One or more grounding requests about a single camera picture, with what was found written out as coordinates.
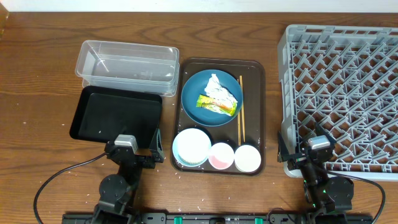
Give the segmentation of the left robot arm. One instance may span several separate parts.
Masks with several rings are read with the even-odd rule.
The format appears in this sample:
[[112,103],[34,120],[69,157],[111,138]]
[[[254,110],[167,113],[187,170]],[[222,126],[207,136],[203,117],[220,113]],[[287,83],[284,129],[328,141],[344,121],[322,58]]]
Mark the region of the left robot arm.
[[117,174],[105,177],[99,185],[100,199],[90,223],[129,224],[140,223],[140,212],[129,208],[134,200],[143,169],[154,169],[163,163],[160,129],[154,131],[150,140],[149,156],[137,154],[138,145],[133,135],[120,134],[106,143],[106,157],[119,166]]

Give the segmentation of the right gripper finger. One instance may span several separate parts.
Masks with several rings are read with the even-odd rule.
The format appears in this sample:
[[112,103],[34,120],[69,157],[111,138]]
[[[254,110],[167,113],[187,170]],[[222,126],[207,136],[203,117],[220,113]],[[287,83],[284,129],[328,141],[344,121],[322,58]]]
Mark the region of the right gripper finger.
[[278,162],[287,162],[293,159],[293,154],[290,154],[287,146],[285,145],[284,139],[281,135],[281,132],[277,133],[278,137],[278,154],[277,154],[277,161]]
[[315,124],[315,133],[317,136],[325,136],[331,145],[336,144],[336,140],[331,136],[323,127],[321,127],[318,123]]

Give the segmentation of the white cup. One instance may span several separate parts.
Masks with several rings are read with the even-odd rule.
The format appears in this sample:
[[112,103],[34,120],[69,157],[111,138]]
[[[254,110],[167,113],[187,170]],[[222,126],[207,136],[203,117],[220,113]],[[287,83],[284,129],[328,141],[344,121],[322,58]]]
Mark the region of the white cup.
[[259,151],[250,145],[242,145],[234,153],[234,163],[241,172],[254,172],[261,165],[261,155]]

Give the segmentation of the white napkin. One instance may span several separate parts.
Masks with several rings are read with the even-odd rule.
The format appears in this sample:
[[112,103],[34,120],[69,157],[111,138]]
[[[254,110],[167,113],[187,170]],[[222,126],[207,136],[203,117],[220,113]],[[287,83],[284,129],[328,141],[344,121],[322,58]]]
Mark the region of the white napkin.
[[205,93],[210,98],[220,100],[230,105],[238,102],[236,98],[225,87],[221,86],[220,81],[215,73],[211,74],[211,77],[208,80],[208,84],[205,87]]

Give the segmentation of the yellow green snack wrapper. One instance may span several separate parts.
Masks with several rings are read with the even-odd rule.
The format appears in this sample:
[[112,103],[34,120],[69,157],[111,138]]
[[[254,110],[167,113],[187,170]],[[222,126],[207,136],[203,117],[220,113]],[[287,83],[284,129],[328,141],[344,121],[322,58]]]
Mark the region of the yellow green snack wrapper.
[[224,103],[220,100],[210,98],[209,96],[200,95],[196,102],[197,108],[204,108],[215,113],[233,116],[236,112],[237,103],[233,105]]

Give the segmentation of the light blue bowl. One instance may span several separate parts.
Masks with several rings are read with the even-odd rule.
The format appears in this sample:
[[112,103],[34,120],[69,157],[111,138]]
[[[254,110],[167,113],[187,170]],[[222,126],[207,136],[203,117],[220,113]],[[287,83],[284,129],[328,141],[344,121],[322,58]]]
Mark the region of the light blue bowl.
[[197,128],[184,129],[175,137],[172,144],[174,158],[183,166],[202,165],[209,156],[212,147],[209,136]]

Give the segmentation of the dark blue plate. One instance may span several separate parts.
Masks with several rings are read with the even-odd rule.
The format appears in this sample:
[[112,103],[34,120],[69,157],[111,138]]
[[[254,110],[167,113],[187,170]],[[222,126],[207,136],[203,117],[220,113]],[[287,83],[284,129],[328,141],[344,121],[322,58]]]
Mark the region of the dark blue plate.
[[233,120],[243,105],[237,79],[221,70],[202,70],[184,84],[182,107],[195,122],[221,126]]

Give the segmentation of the pink cup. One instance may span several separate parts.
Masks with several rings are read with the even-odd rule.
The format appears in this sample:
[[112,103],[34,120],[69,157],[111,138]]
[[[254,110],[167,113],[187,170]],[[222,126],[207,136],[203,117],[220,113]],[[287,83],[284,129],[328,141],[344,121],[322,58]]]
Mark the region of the pink cup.
[[208,156],[209,163],[217,170],[229,168],[234,162],[233,148],[223,142],[214,144]]

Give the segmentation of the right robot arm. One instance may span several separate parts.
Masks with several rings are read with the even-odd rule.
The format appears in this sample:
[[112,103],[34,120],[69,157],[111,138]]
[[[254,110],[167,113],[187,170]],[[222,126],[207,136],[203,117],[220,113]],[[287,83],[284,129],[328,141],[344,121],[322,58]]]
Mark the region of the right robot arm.
[[288,170],[301,172],[306,200],[313,206],[295,223],[348,223],[346,211],[352,209],[354,183],[338,174],[328,176],[324,163],[333,157],[336,141],[318,124],[315,133],[295,154],[288,151],[282,134],[278,134],[277,159],[286,162]]

